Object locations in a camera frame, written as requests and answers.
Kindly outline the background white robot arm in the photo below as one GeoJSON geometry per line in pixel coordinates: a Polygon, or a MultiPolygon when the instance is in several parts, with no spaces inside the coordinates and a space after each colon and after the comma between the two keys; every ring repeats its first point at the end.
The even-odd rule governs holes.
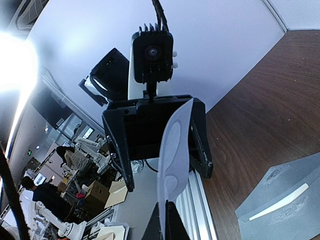
{"type": "MultiPolygon", "coordinates": [[[[130,226],[123,222],[83,221],[79,224],[62,222],[48,210],[42,202],[34,202],[35,214],[44,217],[46,222],[58,228],[58,235],[68,240],[129,240],[130,226]]],[[[142,240],[189,240],[176,205],[172,201],[156,203],[142,240]]]]}

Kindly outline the right aluminium frame post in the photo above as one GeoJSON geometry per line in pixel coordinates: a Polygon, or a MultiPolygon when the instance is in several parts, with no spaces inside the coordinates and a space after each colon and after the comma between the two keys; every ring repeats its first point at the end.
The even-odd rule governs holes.
{"type": "Polygon", "coordinates": [[[290,28],[286,24],[285,20],[281,16],[280,12],[276,9],[276,7],[273,5],[273,3],[270,0],[261,0],[261,2],[265,5],[265,7],[268,9],[270,14],[273,16],[273,18],[276,20],[279,27],[282,29],[284,33],[287,33],[290,28]]]}

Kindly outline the grey-blue envelope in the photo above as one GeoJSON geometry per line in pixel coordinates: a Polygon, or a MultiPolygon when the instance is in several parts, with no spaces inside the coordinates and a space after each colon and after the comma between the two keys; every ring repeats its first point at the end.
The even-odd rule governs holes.
{"type": "Polygon", "coordinates": [[[235,211],[243,240],[310,240],[320,234],[320,155],[271,167],[235,211]]]}

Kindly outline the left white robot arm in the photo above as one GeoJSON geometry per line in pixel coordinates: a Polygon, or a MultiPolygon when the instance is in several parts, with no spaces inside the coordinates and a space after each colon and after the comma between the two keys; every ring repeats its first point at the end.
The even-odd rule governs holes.
{"type": "Polygon", "coordinates": [[[113,48],[91,70],[88,78],[102,94],[97,102],[109,100],[102,113],[112,166],[123,176],[129,192],[135,188],[130,162],[157,158],[162,136],[172,114],[191,95],[128,99],[129,60],[113,48]]]}

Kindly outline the flat cardboard sheet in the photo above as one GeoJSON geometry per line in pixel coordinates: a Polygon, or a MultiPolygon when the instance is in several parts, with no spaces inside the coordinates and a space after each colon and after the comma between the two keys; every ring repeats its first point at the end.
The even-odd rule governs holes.
{"type": "Polygon", "coordinates": [[[104,208],[107,209],[109,207],[123,203],[126,199],[127,193],[128,189],[124,181],[112,181],[109,188],[109,196],[104,208]]]}

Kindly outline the aluminium frame post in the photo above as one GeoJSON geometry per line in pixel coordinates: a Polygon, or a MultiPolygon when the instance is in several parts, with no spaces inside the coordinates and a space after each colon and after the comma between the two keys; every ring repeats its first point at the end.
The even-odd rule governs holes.
{"type": "Polygon", "coordinates": [[[81,119],[85,120],[91,127],[94,127],[100,132],[104,131],[103,125],[94,119],[85,109],[83,109],[74,99],[72,99],[64,90],[59,86],[54,76],[46,67],[40,68],[41,79],[45,85],[75,114],[81,119]]]}
{"type": "Polygon", "coordinates": [[[270,14],[273,16],[273,18],[276,20],[279,27],[282,29],[284,33],[287,33],[290,28],[286,24],[285,20],[281,16],[280,12],[276,9],[276,7],[273,5],[273,3],[270,0],[261,0],[261,2],[265,5],[265,7],[268,9],[270,14]]]}

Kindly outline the seated person in background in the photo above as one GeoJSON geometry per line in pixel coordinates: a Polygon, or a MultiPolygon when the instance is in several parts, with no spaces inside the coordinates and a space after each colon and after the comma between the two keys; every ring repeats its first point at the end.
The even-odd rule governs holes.
{"type": "Polygon", "coordinates": [[[89,159],[78,149],[71,146],[58,146],[56,153],[69,168],[78,170],[77,175],[79,177],[86,173],[89,159]]]}

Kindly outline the white sticker sheet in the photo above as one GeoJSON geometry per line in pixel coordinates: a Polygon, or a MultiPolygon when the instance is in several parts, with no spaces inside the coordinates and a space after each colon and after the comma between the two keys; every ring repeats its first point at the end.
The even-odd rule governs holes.
{"type": "Polygon", "coordinates": [[[176,202],[188,182],[190,157],[188,135],[194,99],[180,106],[169,118],[160,144],[157,202],[160,231],[166,239],[166,203],[176,202]]]}

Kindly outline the ornate bordered paper sheet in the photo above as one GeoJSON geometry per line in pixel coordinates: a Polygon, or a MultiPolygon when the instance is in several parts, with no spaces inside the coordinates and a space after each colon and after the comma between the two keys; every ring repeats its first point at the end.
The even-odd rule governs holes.
{"type": "Polygon", "coordinates": [[[258,212],[257,214],[251,216],[249,218],[249,221],[253,221],[255,219],[258,219],[260,217],[263,217],[267,214],[270,214],[278,209],[281,209],[287,205],[289,205],[290,203],[292,203],[295,199],[297,199],[300,195],[302,195],[307,189],[309,188],[309,185],[307,183],[304,183],[303,185],[301,185],[299,188],[297,188],[296,190],[294,190],[292,193],[290,193],[289,195],[287,195],[286,197],[282,198],[281,200],[279,200],[278,202],[274,203],[273,205],[267,207],[266,209],[258,212]]]}

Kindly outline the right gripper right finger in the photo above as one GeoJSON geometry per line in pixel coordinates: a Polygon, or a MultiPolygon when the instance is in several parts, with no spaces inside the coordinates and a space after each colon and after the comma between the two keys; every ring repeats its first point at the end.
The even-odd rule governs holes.
{"type": "Polygon", "coordinates": [[[175,203],[168,200],[165,204],[165,239],[190,240],[175,203]]]}

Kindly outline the standing person in dark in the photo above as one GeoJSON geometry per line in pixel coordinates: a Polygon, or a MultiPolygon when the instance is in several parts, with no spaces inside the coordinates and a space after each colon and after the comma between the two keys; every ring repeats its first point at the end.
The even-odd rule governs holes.
{"type": "Polygon", "coordinates": [[[29,176],[21,179],[21,185],[26,190],[33,192],[32,200],[34,202],[42,202],[43,205],[62,222],[76,224],[81,222],[72,211],[72,206],[60,196],[57,186],[48,182],[35,185],[29,176]]]}

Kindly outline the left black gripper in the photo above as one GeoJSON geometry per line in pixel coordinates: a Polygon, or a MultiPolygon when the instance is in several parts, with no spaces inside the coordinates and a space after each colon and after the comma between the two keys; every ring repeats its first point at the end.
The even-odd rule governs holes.
{"type": "MultiPolygon", "coordinates": [[[[134,99],[111,103],[102,114],[109,149],[116,157],[112,162],[123,176],[127,190],[133,192],[134,177],[130,160],[159,156],[165,127],[172,114],[187,101],[190,95],[134,99]]],[[[208,143],[205,120],[206,107],[193,98],[189,122],[188,145],[192,167],[205,179],[213,173],[213,159],[208,143]]]]}

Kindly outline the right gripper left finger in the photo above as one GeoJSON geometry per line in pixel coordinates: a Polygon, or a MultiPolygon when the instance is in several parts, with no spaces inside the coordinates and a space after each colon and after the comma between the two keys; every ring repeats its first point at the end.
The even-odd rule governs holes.
{"type": "Polygon", "coordinates": [[[143,240],[161,240],[162,232],[159,218],[159,203],[154,206],[149,222],[143,234],[143,240]]]}

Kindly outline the front aluminium rail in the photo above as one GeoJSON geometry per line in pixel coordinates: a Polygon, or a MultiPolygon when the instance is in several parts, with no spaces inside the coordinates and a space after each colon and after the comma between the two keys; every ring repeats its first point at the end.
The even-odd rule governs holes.
{"type": "Polygon", "coordinates": [[[176,199],[176,208],[191,240],[218,240],[214,220],[200,174],[188,174],[184,191],[176,199]]]}

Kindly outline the left aluminium frame post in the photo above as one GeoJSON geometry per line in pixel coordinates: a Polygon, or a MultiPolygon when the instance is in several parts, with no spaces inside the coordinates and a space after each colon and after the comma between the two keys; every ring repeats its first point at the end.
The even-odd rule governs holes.
{"type": "Polygon", "coordinates": [[[85,109],[83,109],[74,99],[72,99],[64,90],[59,86],[54,76],[46,67],[40,68],[41,79],[45,85],[75,114],[81,119],[85,120],[91,127],[94,127],[100,132],[104,131],[103,125],[94,119],[85,109]]]}

